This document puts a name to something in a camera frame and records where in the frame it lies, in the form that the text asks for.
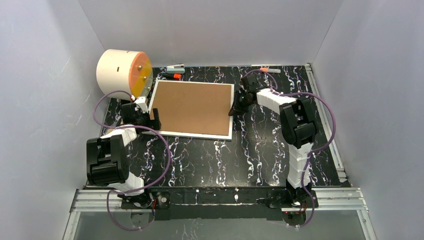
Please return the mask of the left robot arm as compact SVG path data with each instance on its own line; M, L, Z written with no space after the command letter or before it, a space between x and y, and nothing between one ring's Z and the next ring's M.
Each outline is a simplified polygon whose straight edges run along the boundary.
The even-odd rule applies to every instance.
M108 134L91 138L86 142L86 176L90 185L109 187L123 192L126 197L138 196L145 191L145 181L130 172L127 145L136 140L144 129L161 129L158 109L153 109L151 118L147 98L140 96L121 107L123 125Z

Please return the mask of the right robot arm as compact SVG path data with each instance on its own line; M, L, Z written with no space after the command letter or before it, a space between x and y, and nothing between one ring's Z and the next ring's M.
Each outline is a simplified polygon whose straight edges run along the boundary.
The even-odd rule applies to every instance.
M229 116L243 115L253 104L265 107L279 115L282 137L289 146L285 190L277 199L268 200L268 205L302 204L312 187L307 160L318 133L312 108L304 100L262 86L252 75L242 77L241 84L234 92Z

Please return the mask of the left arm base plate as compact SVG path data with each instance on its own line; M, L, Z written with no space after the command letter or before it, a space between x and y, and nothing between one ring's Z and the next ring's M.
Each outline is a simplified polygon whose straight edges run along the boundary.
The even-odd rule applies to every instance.
M148 191L139 195L121 196L122 209L165 210L170 207L171 195L167 191Z

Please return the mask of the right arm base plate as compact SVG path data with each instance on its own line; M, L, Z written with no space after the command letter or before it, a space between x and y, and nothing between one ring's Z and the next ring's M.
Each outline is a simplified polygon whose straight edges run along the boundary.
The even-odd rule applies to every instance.
M287 189L268 191L264 197L256 199L257 204L262 204L271 209L281 208L300 208L306 203L307 208L311 208L314 203L316 208L319 207L318 197L315 191L309 192L312 197L303 189L299 188L295 191Z

